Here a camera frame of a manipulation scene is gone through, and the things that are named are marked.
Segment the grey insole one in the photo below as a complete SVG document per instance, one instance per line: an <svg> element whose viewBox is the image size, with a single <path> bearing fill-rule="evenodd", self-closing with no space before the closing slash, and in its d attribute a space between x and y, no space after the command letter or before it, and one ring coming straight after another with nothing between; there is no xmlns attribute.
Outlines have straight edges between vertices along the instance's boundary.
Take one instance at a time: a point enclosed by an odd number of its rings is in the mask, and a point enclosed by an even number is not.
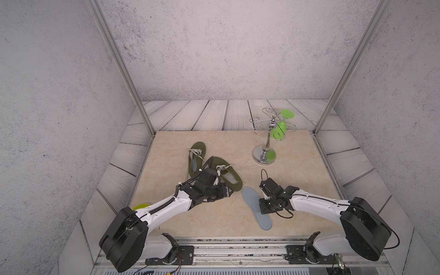
<svg viewBox="0 0 440 275"><path fill-rule="evenodd" d="M260 209L259 200L261 199L259 193L248 186L245 186L242 190L242 197L245 201L245 203L249 206L251 209L257 223L259 224L259 227L262 230L269 231L272 226L272 220L268 214L262 214Z"/></svg>

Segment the olive green shoe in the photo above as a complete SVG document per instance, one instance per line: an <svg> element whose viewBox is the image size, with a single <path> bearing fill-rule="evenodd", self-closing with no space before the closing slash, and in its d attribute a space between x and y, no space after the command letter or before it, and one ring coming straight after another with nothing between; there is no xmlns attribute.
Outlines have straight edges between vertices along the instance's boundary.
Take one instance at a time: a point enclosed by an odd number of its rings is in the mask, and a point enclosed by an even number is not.
<svg viewBox="0 0 440 275"><path fill-rule="evenodd" d="M189 150L189 176L194 177L204 164L206 145L204 142L196 142Z"/></svg>
<svg viewBox="0 0 440 275"><path fill-rule="evenodd" d="M240 191L243 187L243 181L235 168L256 168L256 166L231 165L220 157L212 157L209 167L215 169L217 175L220 176L221 182L226 183L228 188L234 192Z"/></svg>

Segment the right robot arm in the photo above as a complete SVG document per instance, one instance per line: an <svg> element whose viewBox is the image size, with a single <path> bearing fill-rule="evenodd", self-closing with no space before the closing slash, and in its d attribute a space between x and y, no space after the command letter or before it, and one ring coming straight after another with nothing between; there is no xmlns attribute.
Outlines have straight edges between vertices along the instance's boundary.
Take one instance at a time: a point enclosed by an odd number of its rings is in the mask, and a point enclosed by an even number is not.
<svg viewBox="0 0 440 275"><path fill-rule="evenodd" d="M294 212L305 212L332 221L341 227L338 233L311 234L297 259L320 264L328 256L356 253L369 261L378 261L388 240L395 233L385 220L363 198L331 199L311 194L295 186L278 185L261 171L259 200L262 214L278 214L285 210L293 218Z"/></svg>

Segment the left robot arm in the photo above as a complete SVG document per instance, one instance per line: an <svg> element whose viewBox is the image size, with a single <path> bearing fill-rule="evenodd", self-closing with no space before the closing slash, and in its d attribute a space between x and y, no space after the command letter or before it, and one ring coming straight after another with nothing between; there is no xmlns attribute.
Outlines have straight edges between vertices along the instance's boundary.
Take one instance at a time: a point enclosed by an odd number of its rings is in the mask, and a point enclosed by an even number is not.
<svg viewBox="0 0 440 275"><path fill-rule="evenodd" d="M99 246L119 273L129 270L139 260L165 265L179 261L179 244L172 236L163 233L149 237L149 234L178 214L232 195L233 190L211 167L214 159L210 157L194 177L177 184L173 195L141 209L125 207L118 212Z"/></svg>

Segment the chrome metal stand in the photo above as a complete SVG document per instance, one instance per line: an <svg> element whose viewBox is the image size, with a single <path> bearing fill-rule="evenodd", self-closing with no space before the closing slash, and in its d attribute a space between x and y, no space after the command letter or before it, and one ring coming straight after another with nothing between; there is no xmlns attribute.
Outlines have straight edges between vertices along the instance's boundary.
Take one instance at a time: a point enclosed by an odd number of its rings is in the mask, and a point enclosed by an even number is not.
<svg viewBox="0 0 440 275"><path fill-rule="evenodd" d="M280 112L277 113L270 107L263 108L262 112L269 118L260 119L259 117L252 117L250 118L250 122L254 125L254 133L259 136L265 134L267 139L264 144L253 149L252 157L260 165L271 165L275 162L277 154L275 149L270 145L270 142L273 139L270 136L270 132L276 127L275 121L277 116L279 118L281 118L281 116L279 115Z"/></svg>

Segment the green plastic bowl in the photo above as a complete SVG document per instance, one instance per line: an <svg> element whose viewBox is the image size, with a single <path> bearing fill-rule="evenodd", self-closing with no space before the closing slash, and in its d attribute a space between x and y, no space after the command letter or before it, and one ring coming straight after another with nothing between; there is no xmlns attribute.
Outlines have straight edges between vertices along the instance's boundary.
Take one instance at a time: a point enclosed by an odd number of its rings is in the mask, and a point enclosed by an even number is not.
<svg viewBox="0 0 440 275"><path fill-rule="evenodd" d="M147 209L147 208L149 208L149 207L150 207L149 204L147 204L147 203L142 203L142 204L140 204L140 205L135 206L135 207L133 208L133 210L135 210L135 211L139 211L139 210Z"/></svg>

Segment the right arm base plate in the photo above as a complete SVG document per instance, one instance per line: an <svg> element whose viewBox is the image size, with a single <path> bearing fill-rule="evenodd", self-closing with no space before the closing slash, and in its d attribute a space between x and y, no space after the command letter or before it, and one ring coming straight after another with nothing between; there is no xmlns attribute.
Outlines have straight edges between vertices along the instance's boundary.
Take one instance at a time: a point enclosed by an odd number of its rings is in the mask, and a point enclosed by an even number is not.
<svg viewBox="0 0 440 275"><path fill-rule="evenodd" d="M314 246L287 245L285 248L286 255L284 258L289 264L331 265L336 262L335 254L324 256L320 254Z"/></svg>

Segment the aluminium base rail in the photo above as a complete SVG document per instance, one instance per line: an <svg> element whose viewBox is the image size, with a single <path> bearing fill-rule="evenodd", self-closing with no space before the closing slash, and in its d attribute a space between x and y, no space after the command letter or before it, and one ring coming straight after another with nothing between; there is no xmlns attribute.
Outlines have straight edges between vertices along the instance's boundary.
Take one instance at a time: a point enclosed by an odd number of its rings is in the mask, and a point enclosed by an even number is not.
<svg viewBox="0 0 440 275"><path fill-rule="evenodd" d="M391 275L386 256L365 260L355 253L336 255L334 264L289 264L287 245L304 238L179 238L179 246L194 246L192 265L146 265L139 260L126 275Z"/></svg>

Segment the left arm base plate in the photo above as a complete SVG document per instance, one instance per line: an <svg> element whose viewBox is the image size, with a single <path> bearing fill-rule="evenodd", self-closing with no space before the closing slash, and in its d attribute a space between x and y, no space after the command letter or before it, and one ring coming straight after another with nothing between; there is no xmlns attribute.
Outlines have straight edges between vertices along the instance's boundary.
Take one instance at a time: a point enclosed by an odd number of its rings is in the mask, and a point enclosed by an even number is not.
<svg viewBox="0 0 440 275"><path fill-rule="evenodd" d="M192 265L194 260L194 246L173 247L165 258L149 258L145 260L146 265Z"/></svg>

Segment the left aluminium frame post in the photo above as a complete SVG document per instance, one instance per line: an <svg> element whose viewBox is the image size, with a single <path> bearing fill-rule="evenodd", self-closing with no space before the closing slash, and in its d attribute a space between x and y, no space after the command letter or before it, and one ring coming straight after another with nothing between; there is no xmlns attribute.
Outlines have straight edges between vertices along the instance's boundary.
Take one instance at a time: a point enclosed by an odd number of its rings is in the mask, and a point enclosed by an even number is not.
<svg viewBox="0 0 440 275"><path fill-rule="evenodd" d="M129 74L127 66L122 58L122 55L118 49L118 46L114 40L114 37L111 33L111 30L110 30L110 28L107 24L107 21L104 17L104 14L101 10L99 2L96 0L87 0L86 3L88 5L94 19L95 19L95 23L96 23L105 43L107 45L107 48L110 51L110 54L113 57L113 60L118 68L118 71L123 78L123 81L129 91L129 94L131 95L131 97L136 105L137 110L140 113L140 116L141 116L143 122L146 124L149 133L152 136L155 136L156 131L154 130L152 123L148 117L148 114L145 110L145 107L140 99L140 96L137 92L135 84Z"/></svg>

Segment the aluminium frame post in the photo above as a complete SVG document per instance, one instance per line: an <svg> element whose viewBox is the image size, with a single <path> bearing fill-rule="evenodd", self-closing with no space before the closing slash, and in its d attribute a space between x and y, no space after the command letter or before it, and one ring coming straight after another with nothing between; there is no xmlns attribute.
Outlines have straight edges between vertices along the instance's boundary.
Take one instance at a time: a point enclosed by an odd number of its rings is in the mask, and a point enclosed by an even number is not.
<svg viewBox="0 0 440 275"><path fill-rule="evenodd" d="M87 0L86 3L88 5L94 19L95 19L95 23L96 23L105 43L107 45L107 48L110 51L110 54L113 57L113 60L118 68L118 71L123 78L123 81L129 91L129 94L131 95L131 97L136 105L137 110L140 113L140 116L141 116L143 122L146 124L149 133L152 136L155 136L156 131L154 130L152 123L148 117L148 114L145 110L145 107L140 99L140 96L137 92L135 84L129 74L127 66L122 58L122 55L118 49L118 46L114 40L114 37L111 33L111 30L110 30L110 28L107 24L107 21L104 17L104 14L101 10L99 2L96 0Z"/></svg>
<svg viewBox="0 0 440 275"><path fill-rule="evenodd" d="M372 15L370 22L368 23L363 35L361 36L359 43L357 44L356 49L351 56L344 73L342 74L340 80L338 81L333 93L331 94L327 105L323 111L322 116L320 117L315 129L313 130L314 136L317 136L319 132L323 129L328 117L332 109L335 107L336 103L340 99L346 85L348 84L351 76L356 70L362 56L367 49L369 43L373 39L375 32L377 31L381 21L384 19L392 1L390 0L381 0L378 3L378 6L375 12Z"/></svg>

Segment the right aluminium frame post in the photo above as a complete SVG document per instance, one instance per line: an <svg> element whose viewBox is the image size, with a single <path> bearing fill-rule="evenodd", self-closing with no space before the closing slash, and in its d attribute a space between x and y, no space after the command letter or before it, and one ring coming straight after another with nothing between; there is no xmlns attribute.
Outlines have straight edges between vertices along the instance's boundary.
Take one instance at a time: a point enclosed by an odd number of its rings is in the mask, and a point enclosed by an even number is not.
<svg viewBox="0 0 440 275"><path fill-rule="evenodd" d="M359 43L357 44L356 49L351 56L344 73L342 74L340 80L338 81L333 93L331 94L327 105L323 111L322 116L320 117L315 129L313 130L314 136L317 136L319 132L323 129L328 117L332 109L335 107L336 103L340 99L346 85L348 84L351 76L356 70L362 56L367 49L369 43L373 39L375 32L377 31L381 21L384 19L392 1L390 0L381 0L378 3L378 6L375 12L372 15L370 22L368 23L363 35L361 36Z"/></svg>

